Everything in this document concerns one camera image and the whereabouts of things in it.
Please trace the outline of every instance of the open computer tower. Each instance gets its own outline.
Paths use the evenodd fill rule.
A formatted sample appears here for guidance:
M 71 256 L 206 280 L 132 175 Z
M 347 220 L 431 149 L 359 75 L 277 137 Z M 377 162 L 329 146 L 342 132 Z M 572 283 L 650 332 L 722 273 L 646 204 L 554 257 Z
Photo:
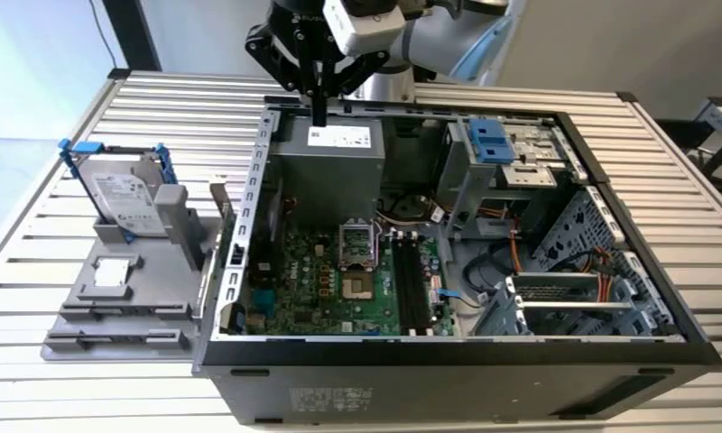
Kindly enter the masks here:
M 266 102 L 194 350 L 242 423 L 605 419 L 721 365 L 566 114 Z

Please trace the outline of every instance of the white wall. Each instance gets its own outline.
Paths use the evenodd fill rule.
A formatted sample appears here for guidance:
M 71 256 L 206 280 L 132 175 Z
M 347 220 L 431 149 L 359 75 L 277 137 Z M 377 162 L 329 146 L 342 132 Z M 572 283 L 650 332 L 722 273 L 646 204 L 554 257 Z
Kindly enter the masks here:
M 689 117 L 722 96 L 722 0 L 528 0 L 497 84 L 629 90 Z
M 0 138 L 65 137 L 111 68 L 87 0 L 0 0 Z
M 166 72 L 269 76 L 243 48 L 270 0 L 142 0 Z

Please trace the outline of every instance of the green circuit board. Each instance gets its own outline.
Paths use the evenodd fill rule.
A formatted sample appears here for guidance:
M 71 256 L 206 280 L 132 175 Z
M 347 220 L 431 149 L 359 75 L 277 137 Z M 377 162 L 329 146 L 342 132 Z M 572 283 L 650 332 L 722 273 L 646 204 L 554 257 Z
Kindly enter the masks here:
M 378 266 L 373 272 L 343 272 L 337 266 L 338 236 L 338 231 L 287 229 L 273 289 L 274 308 L 270 314 L 248 316 L 250 333 L 283 336 L 401 335 L 390 242 L 381 239 Z M 430 267 L 434 259 L 438 261 L 435 242 L 423 242 L 421 251 L 422 267 Z M 423 289 L 430 290 L 425 271 Z M 435 335 L 451 335 L 449 314 L 434 322 L 433 329 Z

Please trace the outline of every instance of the printed label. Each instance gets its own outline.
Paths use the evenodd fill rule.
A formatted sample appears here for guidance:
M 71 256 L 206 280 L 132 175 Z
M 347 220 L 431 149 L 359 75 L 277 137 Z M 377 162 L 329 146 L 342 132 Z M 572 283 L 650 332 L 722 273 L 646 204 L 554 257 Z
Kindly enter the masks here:
M 443 217 L 445 217 L 445 209 L 442 209 L 441 206 L 437 206 L 434 209 L 434 213 L 431 214 L 431 221 L 434 221 L 438 224 L 442 222 Z
M 96 190 L 119 226 L 135 235 L 166 235 L 144 181 L 132 174 L 92 174 Z
M 311 126 L 309 146 L 371 149 L 370 128 L 367 126 L 341 126 L 337 124 L 325 127 Z
M 297 412 L 363 412 L 373 403 L 374 388 L 291 388 Z

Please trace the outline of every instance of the silver metal panel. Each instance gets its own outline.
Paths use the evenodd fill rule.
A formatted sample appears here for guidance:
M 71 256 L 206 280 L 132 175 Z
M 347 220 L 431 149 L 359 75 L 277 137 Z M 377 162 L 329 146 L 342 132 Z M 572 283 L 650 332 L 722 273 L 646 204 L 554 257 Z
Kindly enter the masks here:
M 126 82 L 108 84 L 71 138 L 146 146 L 164 143 L 172 150 L 192 205 L 214 211 L 203 182 L 215 175 L 227 176 L 227 193 L 239 200 L 262 96 L 283 93 L 265 78 L 134 72 Z M 419 85 L 418 100 L 570 114 L 610 179 L 624 187 L 641 187 L 624 189 L 618 196 L 632 213 L 650 220 L 650 225 L 640 226 L 642 234 L 722 354 L 722 203 L 693 177 L 692 168 L 637 106 L 612 93 L 434 84 Z M 715 223 L 663 224 L 660 220 L 677 209 L 688 216 L 704 215 L 704 221 Z M 689 222 L 696 217 L 676 215 L 675 219 Z M 191 378 L 186 363 L 48 364 L 40 358 L 37 338 L 53 323 L 88 253 L 95 236 L 92 220 L 80 188 L 59 165 L 51 164 L 0 235 L 0 419 L 9 419 L 0 421 L 0 428 L 80 431 L 95 422 L 99 429 L 130 431 L 143 419 L 140 427 L 170 431 L 235 427 L 211 382 Z M 708 374 L 606 423 L 363 428 L 381 432 L 556 428 L 721 433 L 722 372 Z

